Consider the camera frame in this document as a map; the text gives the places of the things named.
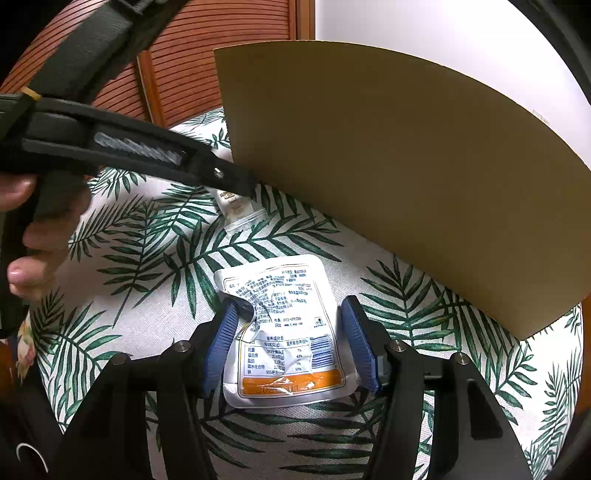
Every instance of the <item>brown cardboard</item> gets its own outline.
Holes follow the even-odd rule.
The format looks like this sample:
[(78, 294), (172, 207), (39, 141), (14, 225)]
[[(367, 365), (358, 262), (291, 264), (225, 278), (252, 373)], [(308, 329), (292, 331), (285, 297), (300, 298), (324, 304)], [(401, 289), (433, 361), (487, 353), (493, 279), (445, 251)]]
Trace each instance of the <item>brown cardboard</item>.
[(591, 291), (591, 173), (509, 98), (375, 47), (278, 41), (215, 56), (234, 161), (262, 181), (396, 252), (517, 338)]

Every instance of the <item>white plastic pouch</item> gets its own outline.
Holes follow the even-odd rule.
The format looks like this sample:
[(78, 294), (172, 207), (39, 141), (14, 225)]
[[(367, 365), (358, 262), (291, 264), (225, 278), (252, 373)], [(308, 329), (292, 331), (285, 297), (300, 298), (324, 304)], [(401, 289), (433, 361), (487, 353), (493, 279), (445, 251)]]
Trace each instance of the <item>white plastic pouch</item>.
[(324, 266), (314, 255), (218, 270), (217, 287), (250, 301), (226, 360), (223, 394), (235, 408), (287, 407), (343, 397), (358, 386)]

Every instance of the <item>human hand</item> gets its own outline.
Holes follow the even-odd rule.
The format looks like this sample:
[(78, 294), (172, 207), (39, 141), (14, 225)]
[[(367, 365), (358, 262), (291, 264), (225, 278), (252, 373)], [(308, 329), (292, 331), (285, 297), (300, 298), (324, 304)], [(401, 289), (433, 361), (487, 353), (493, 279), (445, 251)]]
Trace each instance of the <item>human hand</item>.
[[(34, 175), (0, 174), (0, 212), (21, 206), (35, 190)], [(72, 201), (67, 213), (31, 223), (22, 236), (23, 244), (36, 252), (8, 266), (10, 291), (18, 297), (37, 301), (51, 289), (58, 267), (68, 253), (68, 240), (90, 206), (90, 190), (84, 189)]]

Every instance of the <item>tablecloth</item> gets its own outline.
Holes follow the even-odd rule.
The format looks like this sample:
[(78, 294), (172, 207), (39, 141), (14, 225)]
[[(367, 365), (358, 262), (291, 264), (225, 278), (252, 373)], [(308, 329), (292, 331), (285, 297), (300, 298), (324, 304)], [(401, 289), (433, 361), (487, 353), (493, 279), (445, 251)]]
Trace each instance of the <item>tablecloth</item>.
[[(223, 109), (173, 130), (207, 142), (220, 156), (229, 152)], [(534, 478), (551, 468), (579, 387), (580, 306), (520, 342), (395, 252), (272, 186), (257, 192), (269, 219), (232, 235), (222, 229), (223, 217), (202, 187), (106, 168), (90, 188), (92, 205), (71, 238), (56, 287), (30, 313), (43, 383), (62, 429), (115, 352), (155, 355), (212, 318), (219, 305), (212, 280), (216, 270), (278, 255), (314, 254), (323, 261), (337, 302), (357, 295), (392, 338), (429, 355), (466, 352), (514, 428)], [(363, 187), (351, 195), (363, 202)], [(148, 394), (152, 472), (161, 479), (155, 408), (155, 395)], [(384, 402), (363, 389), (338, 400), (268, 410), (231, 408), (217, 389), (198, 404), (220, 478), (243, 480), (361, 478), (383, 409)], [(423, 410), (417, 479), (425, 478), (428, 468), (430, 392)]]

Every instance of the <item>wooden slats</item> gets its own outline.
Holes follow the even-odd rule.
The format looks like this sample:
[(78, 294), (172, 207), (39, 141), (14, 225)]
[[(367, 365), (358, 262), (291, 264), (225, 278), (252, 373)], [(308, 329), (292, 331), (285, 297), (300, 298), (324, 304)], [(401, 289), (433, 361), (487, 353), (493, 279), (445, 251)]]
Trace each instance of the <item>wooden slats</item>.
[[(0, 92), (14, 93), (27, 85), (70, 32), (105, 1), (73, 0), (25, 50), (0, 86)], [(93, 105), (134, 118), (145, 119), (144, 104), (133, 68), (128, 66), (117, 78), (107, 83)]]
[[(41, 32), (14, 66), (0, 92), (27, 85), (67, 35), (106, 0), (73, 0)], [(95, 106), (145, 120), (145, 84), (158, 124), (171, 127), (221, 105), (213, 49), (295, 38), (296, 0), (191, 0), (156, 40), (150, 61), (128, 66), (100, 92)]]
[(146, 120), (144, 103), (133, 66), (128, 65), (117, 78), (107, 83), (92, 105)]
[(220, 106), (213, 49), (290, 37), (289, 0), (192, 0), (152, 46), (168, 127)]
[(74, 0), (65, 7), (24, 51), (0, 86), (0, 92), (15, 93), (27, 85), (64, 38), (104, 1)]

